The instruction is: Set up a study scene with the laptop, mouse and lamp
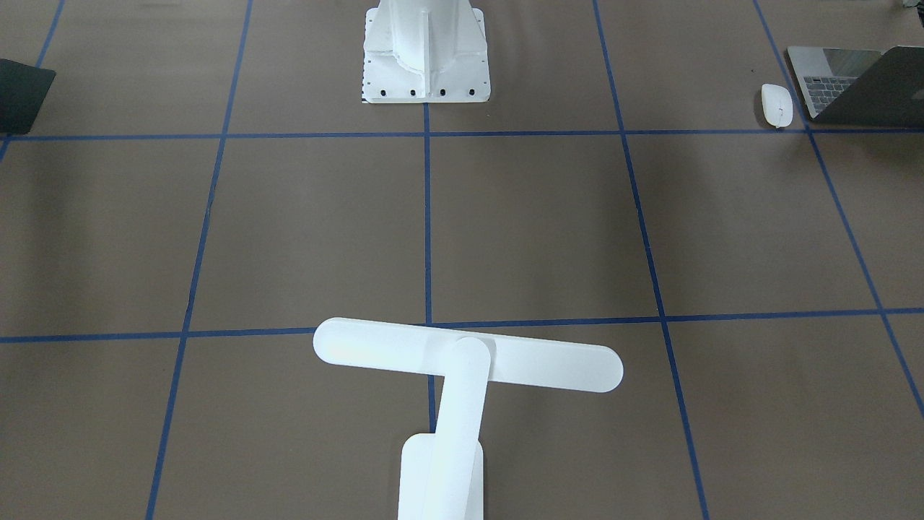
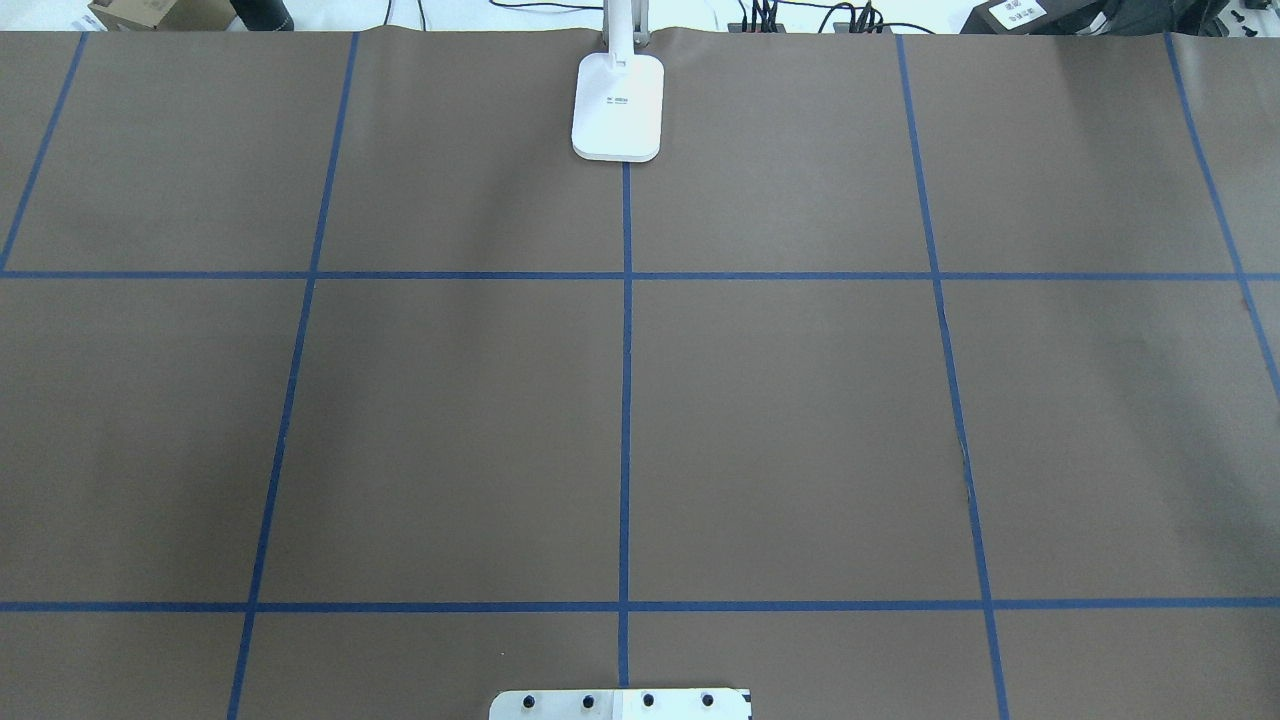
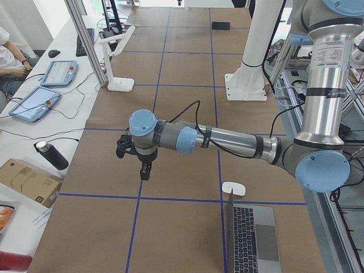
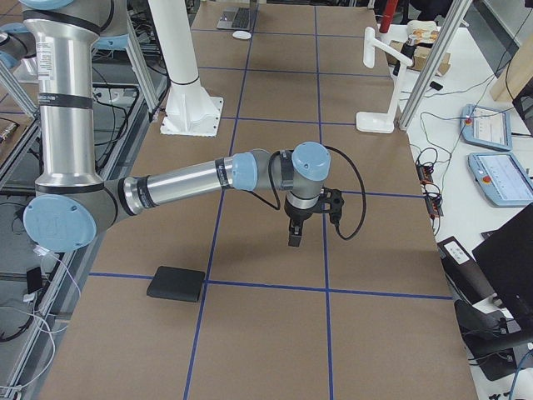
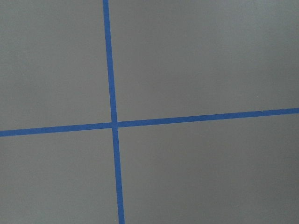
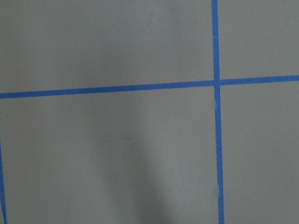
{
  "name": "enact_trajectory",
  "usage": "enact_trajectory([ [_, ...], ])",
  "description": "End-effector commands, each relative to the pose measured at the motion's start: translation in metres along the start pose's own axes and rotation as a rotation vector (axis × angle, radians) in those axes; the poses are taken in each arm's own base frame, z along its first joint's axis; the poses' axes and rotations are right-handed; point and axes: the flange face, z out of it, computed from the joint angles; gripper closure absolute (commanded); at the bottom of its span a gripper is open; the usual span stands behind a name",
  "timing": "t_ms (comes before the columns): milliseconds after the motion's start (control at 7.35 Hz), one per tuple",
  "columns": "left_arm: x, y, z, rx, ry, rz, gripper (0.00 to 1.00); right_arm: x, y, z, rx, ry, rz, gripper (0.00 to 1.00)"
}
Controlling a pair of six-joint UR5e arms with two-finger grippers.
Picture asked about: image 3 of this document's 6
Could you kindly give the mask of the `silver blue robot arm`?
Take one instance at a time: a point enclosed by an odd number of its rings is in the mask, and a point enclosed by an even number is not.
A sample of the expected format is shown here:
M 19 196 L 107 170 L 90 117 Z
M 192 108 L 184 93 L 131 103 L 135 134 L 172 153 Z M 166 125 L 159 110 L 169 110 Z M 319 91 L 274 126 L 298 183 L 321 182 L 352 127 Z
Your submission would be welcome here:
M 263 159 L 314 192 L 343 186 L 350 163 L 342 153 L 338 131 L 353 41 L 362 30 L 362 1 L 294 1 L 290 33 L 306 34 L 313 43 L 303 124 L 297 136 L 264 138 L 197 123 L 171 123 L 158 120 L 149 110 L 137 110 L 130 116 L 129 129 L 143 163 L 141 178 L 149 178 L 159 147 L 190 154 L 200 146 Z

